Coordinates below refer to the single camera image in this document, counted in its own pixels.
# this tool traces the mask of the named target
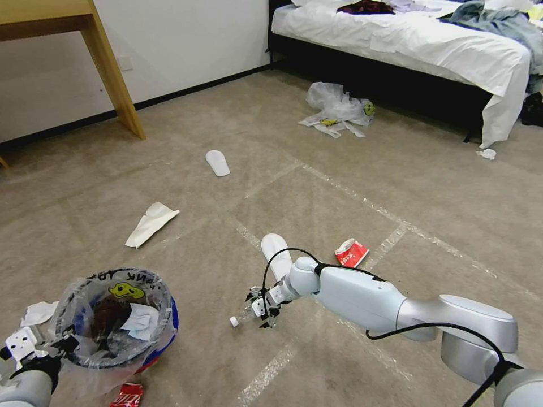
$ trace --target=white slipper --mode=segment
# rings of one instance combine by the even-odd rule
[[[225,176],[230,173],[225,155],[220,151],[209,150],[205,155],[205,160],[211,166],[215,175]]]
[[[287,243],[285,240],[276,233],[269,233],[262,238],[260,242],[260,247],[262,247],[262,253],[267,261],[270,261],[272,256],[276,254],[281,249],[286,249]],[[270,268],[275,276],[277,281],[281,280],[289,271],[292,266],[292,258],[288,250],[278,254],[277,257],[273,259],[273,262],[270,265]]]

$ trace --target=black baseboard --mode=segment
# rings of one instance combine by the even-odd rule
[[[258,67],[258,68],[250,69],[248,71],[243,71],[243,72],[240,72],[240,73],[236,73],[234,75],[225,76],[225,77],[220,78],[220,79],[215,79],[215,80],[213,80],[211,82],[206,82],[206,83],[203,83],[201,85],[192,86],[192,87],[187,88],[187,89],[178,90],[176,92],[168,93],[168,94],[158,96],[156,98],[152,98],[152,99],[149,99],[149,100],[146,100],[146,101],[134,103],[134,107],[136,108],[136,110],[144,109],[146,107],[157,105],[159,103],[166,102],[168,100],[175,99],[175,98],[178,98],[178,97],[181,97],[181,96],[185,96],[185,95],[188,95],[190,93],[199,92],[201,90],[212,88],[212,87],[217,86],[217,85],[222,85],[224,83],[231,82],[231,81],[236,80],[236,79],[240,79],[240,78],[242,78],[244,76],[252,75],[253,73],[266,71],[269,68],[270,68],[269,64],[263,65],[263,66]],[[104,112],[104,113],[99,113],[99,114],[94,115],[94,116],[90,116],[90,117],[87,117],[87,118],[84,118],[84,119],[76,120],[74,122],[61,124],[59,126],[51,127],[49,129],[46,129],[46,130],[40,130],[40,131],[38,131],[36,133],[32,133],[32,134],[29,134],[29,135],[26,135],[26,136],[14,138],[13,140],[7,140],[7,141],[0,142],[0,149],[7,150],[7,149],[10,149],[10,148],[20,147],[22,145],[26,145],[26,144],[34,142],[34,141],[43,140],[45,138],[53,137],[53,136],[59,135],[61,133],[66,133],[68,131],[75,130],[75,129],[78,129],[78,128],[81,128],[81,127],[85,127],[85,126],[90,125],[90,124],[103,122],[105,120],[109,120],[109,119],[112,119],[114,117],[117,117],[117,113],[115,112],[115,110],[110,110],[110,111],[107,111],[107,112]]]

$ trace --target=wooden table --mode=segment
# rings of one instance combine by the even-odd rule
[[[0,0],[0,41],[80,31],[117,111],[137,137],[145,133],[93,0]],[[7,164],[0,157],[0,164]]]

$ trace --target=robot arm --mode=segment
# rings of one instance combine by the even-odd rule
[[[495,392],[496,407],[532,407],[540,405],[543,396],[543,372],[520,369],[517,357],[518,328],[509,313],[467,298],[440,295],[419,301],[406,298],[391,282],[362,271],[323,265],[311,257],[300,257],[295,263],[281,259],[281,269],[272,270],[277,284],[263,291],[251,289],[248,300],[254,315],[273,327],[282,305],[311,296],[324,307],[368,331],[391,332],[421,323],[448,325],[443,331],[441,358],[455,373],[476,384],[494,377],[498,354],[479,337],[454,326],[475,331],[494,343],[511,366],[499,378]],[[405,332],[411,340],[431,341],[438,327],[424,327]]]

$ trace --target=red snack wrapper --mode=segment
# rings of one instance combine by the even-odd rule
[[[342,266],[356,267],[369,253],[369,249],[358,243],[354,237],[341,243],[335,256]]]
[[[119,395],[109,407],[138,407],[142,395],[142,384],[125,383],[120,388]]]

